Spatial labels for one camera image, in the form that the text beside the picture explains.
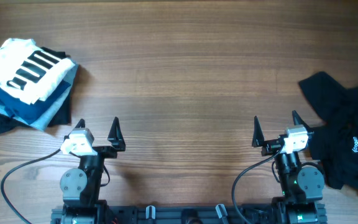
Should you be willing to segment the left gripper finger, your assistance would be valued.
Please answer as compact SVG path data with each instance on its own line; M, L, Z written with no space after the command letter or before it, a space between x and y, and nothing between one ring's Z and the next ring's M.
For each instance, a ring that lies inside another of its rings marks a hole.
M64 140L69 138L69 135L71 134L72 131L74 131L75 129L78 128L84 128L85 127L85 120L84 119L80 119L79 122L76 124L76 126L69 132L69 134L67 134L66 136L64 136Z
M111 143L111 146L115 148L117 151L125 151L126 150L126 143L124 137L121 132L121 127L119 124L119 118L115 117L109 134L108 134L108 141Z

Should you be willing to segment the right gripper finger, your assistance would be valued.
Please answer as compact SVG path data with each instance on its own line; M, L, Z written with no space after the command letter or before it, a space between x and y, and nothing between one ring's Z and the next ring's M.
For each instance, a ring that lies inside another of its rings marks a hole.
M300 115L295 110L293 110L291 114L292 114L294 125L303 125L306 128L308 135L314 134L313 129L302 120Z
M254 116L254 133L252 138L252 147L262 147L265 139L260 122L257 116Z

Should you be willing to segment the black polo shirt with logo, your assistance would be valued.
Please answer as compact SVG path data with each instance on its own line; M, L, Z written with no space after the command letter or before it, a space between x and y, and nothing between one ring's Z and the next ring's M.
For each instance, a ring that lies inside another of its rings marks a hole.
M298 84L324 122L311 129L312 159L322 163L331 188L340 190L348 185L358 190L358 86L345 88L326 72Z

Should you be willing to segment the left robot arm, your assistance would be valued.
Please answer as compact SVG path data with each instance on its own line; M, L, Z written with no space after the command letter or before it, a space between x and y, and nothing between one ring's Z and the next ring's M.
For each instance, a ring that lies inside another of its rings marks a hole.
M107 140L108 146L93 146L94 137L81 119L75 128L64 137L62 153L80 159L79 166L66 171L60 179L63 192L63 208L51 216L52 223L118 223L107 201L99 199L102 175L107 174L104 161L115 159L118 152L126 150L119 118L113 119Z

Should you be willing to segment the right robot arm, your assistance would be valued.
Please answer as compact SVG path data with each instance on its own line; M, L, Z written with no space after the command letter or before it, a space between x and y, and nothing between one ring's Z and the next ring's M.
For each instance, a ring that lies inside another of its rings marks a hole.
M254 118L253 147L261 147L261 155L273 156L273 167L282 189L281 197L272 199L272 221L274 223L327 223L323 199L325 185L322 168L314 162L300 161L298 153L308 147L313 132L292 111L294 125L276 139L266 140L258 117Z

